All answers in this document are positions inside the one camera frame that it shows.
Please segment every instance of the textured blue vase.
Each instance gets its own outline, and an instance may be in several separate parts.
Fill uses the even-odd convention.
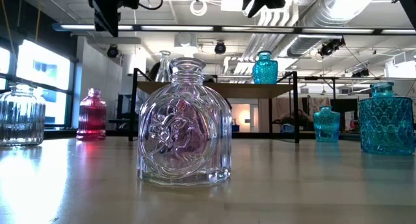
[[[393,83],[371,84],[372,98],[359,101],[361,150],[385,155],[411,155],[413,112],[411,99],[393,97]]]
[[[260,51],[259,60],[253,67],[255,84],[276,84],[278,81],[278,62],[270,59],[270,51]]]
[[[321,106],[320,112],[313,114],[313,126],[317,142],[338,142],[340,114],[332,111],[332,106]]]

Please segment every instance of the glass jar neck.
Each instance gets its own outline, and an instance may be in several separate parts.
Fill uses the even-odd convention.
[[[10,89],[14,93],[26,93],[30,95],[33,95],[33,90],[34,90],[34,88],[30,87],[27,84],[17,84],[17,85],[11,86]]]
[[[177,68],[177,72],[172,75],[172,82],[202,84],[204,76],[202,69],[205,62],[197,58],[177,58],[171,61],[171,66]]]
[[[101,97],[101,90],[96,88],[90,88],[88,90],[88,96],[89,97]]]
[[[320,111],[332,111],[332,106],[321,106],[319,107]]]
[[[259,52],[259,60],[270,60],[270,52]]]
[[[371,84],[370,87],[372,97],[392,97],[393,85],[394,84],[392,82],[380,82],[377,84]]]

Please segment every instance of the glass jar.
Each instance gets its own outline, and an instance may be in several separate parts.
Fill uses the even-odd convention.
[[[139,178],[162,185],[211,184],[231,173],[231,110],[203,86],[202,60],[178,58],[172,83],[140,109]]]
[[[156,74],[156,82],[170,82],[169,51],[161,51],[161,66]]]
[[[35,146],[42,143],[45,99],[35,95],[34,88],[29,85],[10,87],[11,92],[0,95],[0,146]]]
[[[255,84],[276,84],[278,81],[278,62],[270,59],[270,51],[260,51],[259,60],[253,67]]]
[[[78,140],[105,139],[106,107],[101,90],[90,88],[88,96],[79,105]]]
[[[321,106],[320,112],[313,114],[313,126],[317,142],[338,142],[340,113],[332,111],[332,106]]]
[[[410,155],[413,145],[413,114],[409,97],[393,97],[393,83],[371,84],[372,98],[359,105],[361,150],[385,155]]]

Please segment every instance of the glass vase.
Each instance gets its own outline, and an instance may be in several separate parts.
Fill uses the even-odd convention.
[[[35,146],[43,142],[45,100],[26,84],[0,95],[0,146]]]
[[[231,173],[231,110],[203,86],[205,63],[171,61],[172,83],[153,92],[140,109],[140,179],[162,185],[212,184]]]
[[[90,88],[88,96],[79,105],[78,140],[105,139],[106,107],[101,90]]]
[[[156,74],[156,82],[170,82],[169,51],[161,51],[161,66]]]
[[[260,51],[259,60],[253,67],[255,84],[276,84],[278,81],[278,62],[270,59],[270,51]]]
[[[340,116],[332,111],[332,106],[321,106],[320,112],[313,114],[317,142],[338,142]]]
[[[359,101],[361,150],[385,155],[411,155],[413,111],[408,97],[394,97],[393,83],[371,84],[372,98]]]

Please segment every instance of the glass bottle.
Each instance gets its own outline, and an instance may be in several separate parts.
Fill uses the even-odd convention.
[[[160,51],[161,66],[156,74],[156,82],[170,82],[169,51]]]
[[[393,97],[393,83],[371,84],[372,98],[361,100],[359,126],[361,150],[385,155],[410,155],[413,112],[409,97]]]
[[[140,109],[139,178],[162,185],[211,184],[231,173],[231,110],[203,86],[205,63],[171,61],[172,83],[153,92]]]
[[[43,142],[45,99],[26,84],[0,95],[0,146],[35,146]]]
[[[101,90],[90,88],[88,96],[79,105],[78,140],[105,139],[106,107],[101,98]]]
[[[255,84],[276,84],[278,81],[278,62],[270,59],[270,51],[260,51],[259,60],[253,67]]]
[[[321,106],[320,112],[313,114],[313,126],[317,142],[338,142],[340,113],[332,111],[332,106]]]

